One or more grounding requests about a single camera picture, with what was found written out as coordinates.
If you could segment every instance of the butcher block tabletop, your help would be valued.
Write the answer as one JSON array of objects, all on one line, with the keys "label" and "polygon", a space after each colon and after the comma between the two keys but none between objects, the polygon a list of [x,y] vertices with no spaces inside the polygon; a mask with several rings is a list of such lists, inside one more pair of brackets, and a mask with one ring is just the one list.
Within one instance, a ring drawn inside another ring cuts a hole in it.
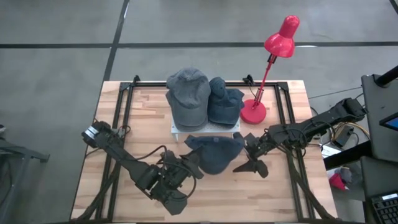
[{"label": "butcher block tabletop", "polygon": [[[312,114],[304,82],[301,80],[286,82],[289,84],[296,122],[299,123],[311,118]],[[120,82],[104,82],[96,110],[95,118],[97,120],[112,124],[119,84]],[[239,87],[239,89],[244,93],[243,100],[253,98],[248,87]],[[180,134],[178,142],[176,142],[170,133],[172,114],[165,97],[166,92],[166,87],[134,87],[128,123],[131,131],[126,135],[124,146],[134,157],[144,156],[163,144],[176,155],[186,154],[191,151],[183,142],[187,136]],[[289,122],[283,91],[281,94],[285,117],[287,122]],[[125,102],[126,97],[123,99],[119,125],[122,124]],[[261,136],[264,133],[264,128],[280,123],[274,88],[265,87],[262,103],[267,108],[265,120],[257,125],[246,124],[241,121],[241,134],[243,136],[248,133]],[[319,147],[308,146],[306,150],[304,161],[311,191],[326,210],[336,217],[335,203]],[[153,164],[160,159],[160,153],[161,151],[143,161]],[[71,218],[81,215],[98,193],[105,158],[106,153],[103,150],[99,150],[85,159]],[[134,186],[128,171],[122,168],[113,221],[297,221],[286,155],[278,150],[272,150],[259,159],[263,160],[268,166],[269,175],[265,179],[261,178],[259,174],[252,172],[232,172],[234,168],[248,160],[244,151],[242,151],[221,174],[205,174],[204,178],[198,180],[196,191],[188,199],[188,205],[179,215],[170,215],[160,202],[147,198]],[[184,181],[180,191],[188,194],[192,187],[193,180],[188,178]],[[104,216],[106,216],[108,211],[109,195],[110,190],[105,199]],[[301,190],[300,198],[304,217],[308,217],[304,194]]]}]

